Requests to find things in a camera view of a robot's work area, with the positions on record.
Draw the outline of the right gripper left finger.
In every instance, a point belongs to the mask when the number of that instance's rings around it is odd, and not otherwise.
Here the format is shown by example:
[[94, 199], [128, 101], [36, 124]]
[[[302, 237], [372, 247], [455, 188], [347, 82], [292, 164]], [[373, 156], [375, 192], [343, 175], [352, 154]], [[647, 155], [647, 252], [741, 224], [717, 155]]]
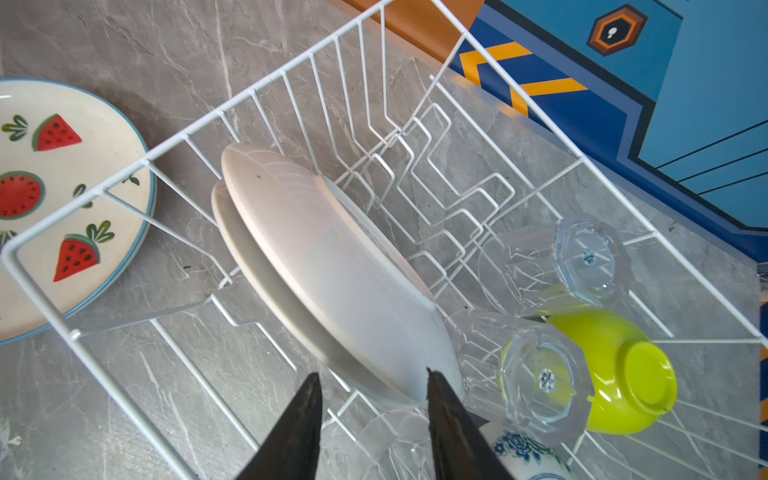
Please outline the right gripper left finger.
[[322, 418], [322, 386], [319, 374], [313, 372], [236, 479], [314, 479]]

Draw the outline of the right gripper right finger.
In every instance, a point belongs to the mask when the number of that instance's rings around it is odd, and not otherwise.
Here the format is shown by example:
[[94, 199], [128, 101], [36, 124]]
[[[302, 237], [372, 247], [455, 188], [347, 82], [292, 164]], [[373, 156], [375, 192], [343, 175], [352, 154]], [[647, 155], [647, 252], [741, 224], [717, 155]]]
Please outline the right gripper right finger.
[[436, 479], [513, 479], [439, 371], [428, 371], [427, 401]]

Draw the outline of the white wire dish rack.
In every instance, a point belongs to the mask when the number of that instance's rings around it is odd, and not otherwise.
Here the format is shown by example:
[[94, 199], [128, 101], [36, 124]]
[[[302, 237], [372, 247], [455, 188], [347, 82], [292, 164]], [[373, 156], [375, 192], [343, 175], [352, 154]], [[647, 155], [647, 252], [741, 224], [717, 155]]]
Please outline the white wire dish rack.
[[[674, 410], [632, 436], [585, 433], [563, 450], [581, 479], [755, 479], [759, 280], [729, 255], [501, 112], [375, 23], [342, 35], [260, 91], [256, 81], [349, 21], [327, 1], [5, 1], [1, 74], [54, 80], [121, 110], [158, 146], [243, 93], [156, 160], [156, 224], [127, 270], [69, 327], [109, 322], [82, 347], [202, 479], [232, 478], [319, 363], [269, 312], [210, 222], [223, 148], [240, 138], [343, 175], [415, 109], [413, 130], [346, 187], [410, 259], [443, 313], [487, 308], [477, 261], [492, 234], [582, 213], [627, 244], [618, 307], [659, 342]], [[135, 323], [121, 327], [125, 315]]]

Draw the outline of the watermelon pattern plate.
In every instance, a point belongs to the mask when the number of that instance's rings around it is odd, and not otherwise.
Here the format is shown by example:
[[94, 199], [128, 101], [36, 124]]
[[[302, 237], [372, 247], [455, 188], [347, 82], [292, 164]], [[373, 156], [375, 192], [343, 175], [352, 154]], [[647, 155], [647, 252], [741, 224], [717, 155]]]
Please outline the watermelon pattern plate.
[[[1, 243], [142, 157], [133, 123], [106, 100], [58, 82], [1, 82]], [[154, 213], [157, 182], [142, 169], [110, 188], [125, 210], [96, 198], [18, 250], [63, 317], [103, 294], [135, 257]]]

